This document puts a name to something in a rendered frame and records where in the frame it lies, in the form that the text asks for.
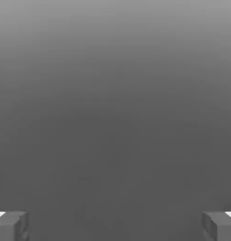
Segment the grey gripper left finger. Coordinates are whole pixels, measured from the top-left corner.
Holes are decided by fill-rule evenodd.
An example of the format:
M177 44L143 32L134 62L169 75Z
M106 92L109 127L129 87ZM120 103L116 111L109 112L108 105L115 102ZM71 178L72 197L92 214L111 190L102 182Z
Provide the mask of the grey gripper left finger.
M30 241L29 212L5 212L0 217L0 241Z

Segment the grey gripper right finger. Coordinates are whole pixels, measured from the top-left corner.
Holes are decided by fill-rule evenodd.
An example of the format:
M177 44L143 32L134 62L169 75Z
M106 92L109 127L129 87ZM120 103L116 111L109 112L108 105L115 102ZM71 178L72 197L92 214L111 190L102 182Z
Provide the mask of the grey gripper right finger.
M231 211L202 212L205 241L231 241Z

